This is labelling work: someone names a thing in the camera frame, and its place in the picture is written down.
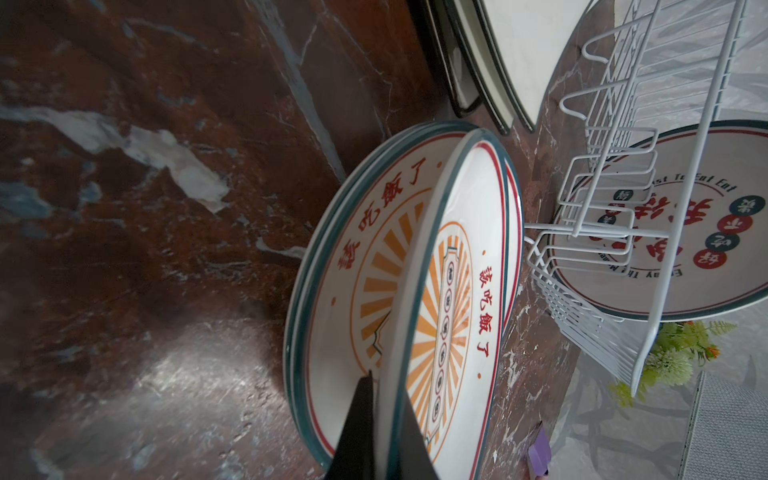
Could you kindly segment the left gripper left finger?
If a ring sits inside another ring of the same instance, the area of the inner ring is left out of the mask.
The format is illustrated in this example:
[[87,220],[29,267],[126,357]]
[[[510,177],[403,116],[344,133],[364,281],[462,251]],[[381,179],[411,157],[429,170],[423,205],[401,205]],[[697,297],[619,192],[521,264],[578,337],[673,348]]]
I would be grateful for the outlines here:
[[374,478],[374,392],[372,372],[356,386],[325,480]]

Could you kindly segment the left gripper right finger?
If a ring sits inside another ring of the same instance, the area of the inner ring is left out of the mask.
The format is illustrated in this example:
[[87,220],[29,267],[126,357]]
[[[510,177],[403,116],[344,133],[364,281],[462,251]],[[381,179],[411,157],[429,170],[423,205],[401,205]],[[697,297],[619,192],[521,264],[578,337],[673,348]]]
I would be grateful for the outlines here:
[[438,479],[408,396],[405,396],[397,454],[398,479]]

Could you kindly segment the square white plate black rim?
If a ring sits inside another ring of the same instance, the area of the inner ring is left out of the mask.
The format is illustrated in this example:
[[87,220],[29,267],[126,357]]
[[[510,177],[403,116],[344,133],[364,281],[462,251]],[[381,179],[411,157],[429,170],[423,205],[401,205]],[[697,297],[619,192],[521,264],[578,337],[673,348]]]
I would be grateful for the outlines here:
[[468,64],[470,75],[497,130],[508,135],[516,116],[474,1],[444,1],[445,9]]

